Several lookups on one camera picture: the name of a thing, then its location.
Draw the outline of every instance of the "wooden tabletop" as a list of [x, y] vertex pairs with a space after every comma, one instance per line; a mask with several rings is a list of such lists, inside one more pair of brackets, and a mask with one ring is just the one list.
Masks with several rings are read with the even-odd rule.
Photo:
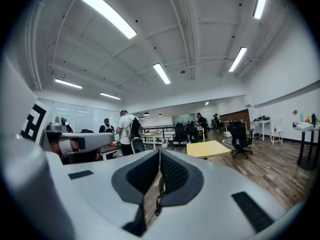
[[151, 132], [143, 132], [142, 133], [142, 136], [143, 137], [148, 137], [148, 136], [156, 136], [156, 135], [159, 135], [159, 134], [162, 134], [162, 131], [151, 131]]
[[231, 150], [216, 140], [191, 143], [186, 145], [186, 153], [196, 158], [210, 158], [220, 155], [228, 155]]

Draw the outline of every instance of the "table leg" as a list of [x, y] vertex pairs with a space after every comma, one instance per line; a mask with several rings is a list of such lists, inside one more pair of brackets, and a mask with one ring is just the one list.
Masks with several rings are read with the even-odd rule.
[[320, 132], [319, 132], [319, 137], [318, 137], [318, 146], [316, 147], [316, 152], [315, 152], [315, 157], [314, 157], [314, 160], [313, 160], [312, 168], [316, 168], [316, 166], [317, 166], [317, 160], [318, 160], [318, 156], [319, 156], [319, 151], [320, 151]]
[[309, 148], [308, 160], [310, 160], [310, 158], [311, 158], [312, 148], [314, 146], [314, 136], [315, 136], [315, 131], [312, 130], [311, 131], [311, 143], [310, 143], [310, 148]]
[[262, 123], [262, 141], [265, 141], [265, 124]]
[[304, 154], [305, 135], [306, 135], [306, 133], [303, 131], [302, 132], [302, 139], [301, 139], [300, 154], [299, 154], [299, 158], [298, 158], [298, 161], [297, 161], [298, 165], [300, 165], [301, 159], [302, 159], [302, 155]]

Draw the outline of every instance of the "white stool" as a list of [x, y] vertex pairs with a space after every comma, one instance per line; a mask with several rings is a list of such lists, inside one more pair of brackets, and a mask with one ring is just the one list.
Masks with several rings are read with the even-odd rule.
[[282, 118], [277, 119], [277, 120], [271, 120], [271, 122], [270, 122], [270, 131], [271, 131], [270, 138], [271, 138], [272, 146], [275, 144], [275, 142], [281, 142], [281, 145], [282, 145], [283, 137], [280, 136], [280, 134], [282, 133], [282, 129], [283, 129]]

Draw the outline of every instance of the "ceiling light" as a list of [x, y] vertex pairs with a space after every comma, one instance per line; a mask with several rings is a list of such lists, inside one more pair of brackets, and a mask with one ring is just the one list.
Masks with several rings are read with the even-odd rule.
[[63, 85], [72, 86], [72, 87], [79, 88], [79, 89], [82, 88], [81, 85], [77, 85], [77, 84], [74, 84], [74, 83], [71, 83], [71, 82], [62, 81], [62, 80], [57, 79], [57, 78], [55, 79], [55, 81], [57, 83], [60, 83], [60, 84], [63, 84]]
[[137, 32], [104, 0], [82, 0], [97, 12], [106, 17], [115, 25], [127, 38], [133, 38]]
[[260, 20], [262, 12], [264, 11], [265, 5], [266, 5], [267, 0], [258, 0], [256, 6], [255, 6], [255, 11], [253, 14], [253, 17], [255, 19]]
[[110, 97], [110, 98], [114, 98], [114, 99], [116, 99], [116, 100], [121, 100], [121, 98], [119, 98], [119, 97], [112, 96], [112, 95], [109, 95], [109, 94], [105, 94], [105, 93], [103, 93], [103, 92], [101, 92], [100, 95], [102, 95], [102, 96], [107, 96], [107, 97]]
[[247, 51], [247, 48], [245, 48], [245, 47], [240, 48], [238, 55], [236, 56], [232, 66], [229, 69], [229, 72], [233, 72], [235, 70], [235, 68], [237, 67], [237, 65], [241, 61], [242, 57], [245, 55], [246, 51]]
[[160, 66], [160, 63], [154, 64], [153, 68], [155, 69], [155, 71], [157, 71], [157, 73], [159, 74], [159, 76], [162, 78], [162, 80], [164, 81], [164, 83], [166, 85], [170, 84], [169, 78], [167, 77], [166, 73], [164, 72], [164, 70]]

